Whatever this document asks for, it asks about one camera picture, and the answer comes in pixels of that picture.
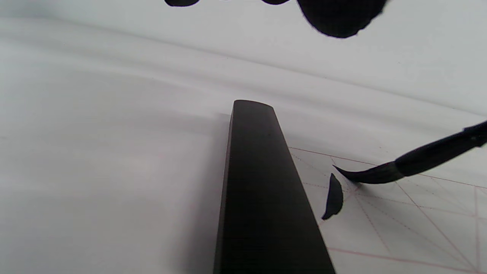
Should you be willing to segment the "person's left hand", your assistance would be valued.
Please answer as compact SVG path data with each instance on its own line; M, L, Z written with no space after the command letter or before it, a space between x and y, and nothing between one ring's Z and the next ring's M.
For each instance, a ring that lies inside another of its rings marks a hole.
M387 0L298 0L310 26L325 36L346 39L356 36L386 7Z

